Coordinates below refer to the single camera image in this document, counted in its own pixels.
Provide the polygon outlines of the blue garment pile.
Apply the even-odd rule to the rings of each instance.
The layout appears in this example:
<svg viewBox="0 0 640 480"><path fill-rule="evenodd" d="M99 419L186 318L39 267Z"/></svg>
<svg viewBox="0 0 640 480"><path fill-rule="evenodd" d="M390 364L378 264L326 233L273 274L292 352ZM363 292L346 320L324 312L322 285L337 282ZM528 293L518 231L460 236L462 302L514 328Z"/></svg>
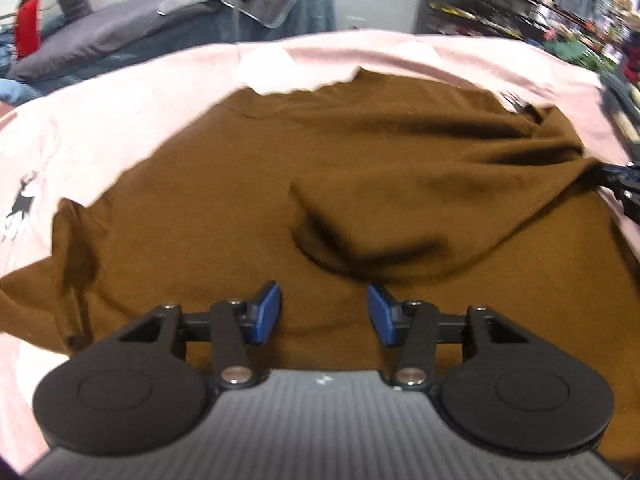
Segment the blue garment pile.
<svg viewBox="0 0 640 480"><path fill-rule="evenodd" d="M0 101L4 104L18 107L40 96L42 93L29 84L13 79L0 79Z"/></svg>

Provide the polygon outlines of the brown knit sweater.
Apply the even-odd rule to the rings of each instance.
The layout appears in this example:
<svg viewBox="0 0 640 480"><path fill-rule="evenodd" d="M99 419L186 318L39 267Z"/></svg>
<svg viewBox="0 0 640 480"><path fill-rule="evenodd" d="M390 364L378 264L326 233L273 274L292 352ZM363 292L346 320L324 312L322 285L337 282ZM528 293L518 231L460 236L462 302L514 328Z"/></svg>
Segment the brown knit sweater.
<svg viewBox="0 0 640 480"><path fill-rule="evenodd" d="M639 460L639 268L553 106L366 70L315 92L242 89L126 170L58 202L50 256L1 281L1 328L74 353L162 302L283 289L280 367L379 368L366 287L491 307L600 372L602 442Z"/></svg>

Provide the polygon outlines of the pink polka dot bedsheet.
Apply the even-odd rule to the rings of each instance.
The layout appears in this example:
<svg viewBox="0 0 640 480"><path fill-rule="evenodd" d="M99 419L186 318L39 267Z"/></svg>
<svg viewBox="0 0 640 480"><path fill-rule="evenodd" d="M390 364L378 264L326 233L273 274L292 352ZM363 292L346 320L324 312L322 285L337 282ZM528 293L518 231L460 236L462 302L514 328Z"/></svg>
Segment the pink polka dot bedsheet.
<svg viewBox="0 0 640 480"><path fill-rule="evenodd" d="M625 154L600 109L594 73L522 42L402 32L327 32L263 44L192 48L99 76L22 105L1 118L1 151L40 172L32 213L1 249L11 272L48 254L62 197L90 203L125 170L232 91L314 90L358 68L452 82L497 96L555 104L587 152Z"/></svg>

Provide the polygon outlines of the red black chair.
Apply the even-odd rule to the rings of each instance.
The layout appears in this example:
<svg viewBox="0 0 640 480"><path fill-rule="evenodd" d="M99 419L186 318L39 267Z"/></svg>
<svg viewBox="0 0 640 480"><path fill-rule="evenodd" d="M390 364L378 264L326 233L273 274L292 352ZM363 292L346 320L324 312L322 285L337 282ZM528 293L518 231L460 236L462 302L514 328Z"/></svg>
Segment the red black chair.
<svg viewBox="0 0 640 480"><path fill-rule="evenodd" d="M89 0L56 0L66 23L73 23L92 13ZM39 25L40 0L21 0L14 20L14 46L17 58L35 53L41 44Z"/></svg>

